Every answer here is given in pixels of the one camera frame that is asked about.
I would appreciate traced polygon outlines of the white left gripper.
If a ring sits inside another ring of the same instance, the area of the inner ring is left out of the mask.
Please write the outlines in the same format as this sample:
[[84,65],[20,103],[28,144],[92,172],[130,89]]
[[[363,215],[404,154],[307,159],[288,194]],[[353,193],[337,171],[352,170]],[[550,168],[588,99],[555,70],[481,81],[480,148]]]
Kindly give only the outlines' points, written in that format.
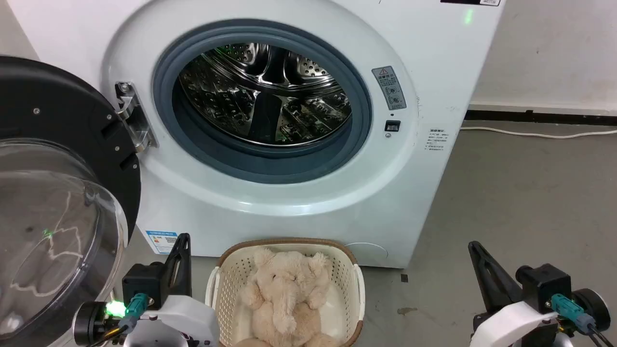
[[215,310],[192,295],[191,237],[180,234],[165,262],[168,294],[154,300],[134,295],[128,302],[86,302],[73,318],[72,334],[80,347],[218,347]]

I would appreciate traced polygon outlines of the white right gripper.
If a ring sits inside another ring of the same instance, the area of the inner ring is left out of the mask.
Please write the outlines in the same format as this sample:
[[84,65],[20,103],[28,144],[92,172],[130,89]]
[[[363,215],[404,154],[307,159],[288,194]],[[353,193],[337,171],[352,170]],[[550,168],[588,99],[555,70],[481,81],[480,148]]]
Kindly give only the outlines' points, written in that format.
[[604,299],[591,289],[555,294],[540,313],[522,301],[522,288],[478,241],[469,242],[469,254],[484,301],[495,313],[481,320],[471,336],[473,347],[573,347],[575,334],[596,347],[609,347],[604,335],[611,316]]

